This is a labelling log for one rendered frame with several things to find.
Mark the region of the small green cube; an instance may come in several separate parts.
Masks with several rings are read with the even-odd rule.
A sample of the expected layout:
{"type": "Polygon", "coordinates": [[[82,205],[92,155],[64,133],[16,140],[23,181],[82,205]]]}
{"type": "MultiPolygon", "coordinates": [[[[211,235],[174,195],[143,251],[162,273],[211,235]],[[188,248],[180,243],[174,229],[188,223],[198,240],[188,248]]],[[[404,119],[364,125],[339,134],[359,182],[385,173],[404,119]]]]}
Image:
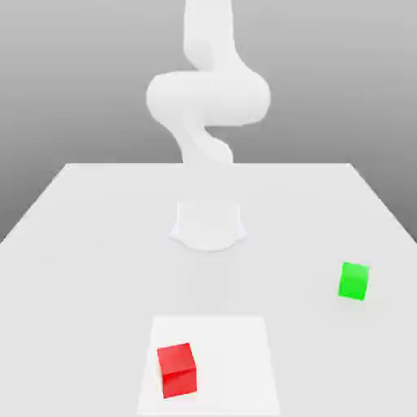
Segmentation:
{"type": "Polygon", "coordinates": [[[370,266],[344,262],[341,269],[338,296],[364,301],[370,266]]]}

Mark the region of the small red cube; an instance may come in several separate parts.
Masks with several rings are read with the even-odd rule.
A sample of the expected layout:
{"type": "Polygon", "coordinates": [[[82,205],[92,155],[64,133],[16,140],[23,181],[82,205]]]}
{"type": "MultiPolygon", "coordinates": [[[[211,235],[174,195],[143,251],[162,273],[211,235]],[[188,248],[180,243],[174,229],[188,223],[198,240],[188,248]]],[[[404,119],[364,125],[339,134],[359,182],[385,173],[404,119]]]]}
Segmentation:
{"type": "Polygon", "coordinates": [[[197,391],[197,368],[189,343],[156,350],[160,366],[163,398],[197,391]]]}

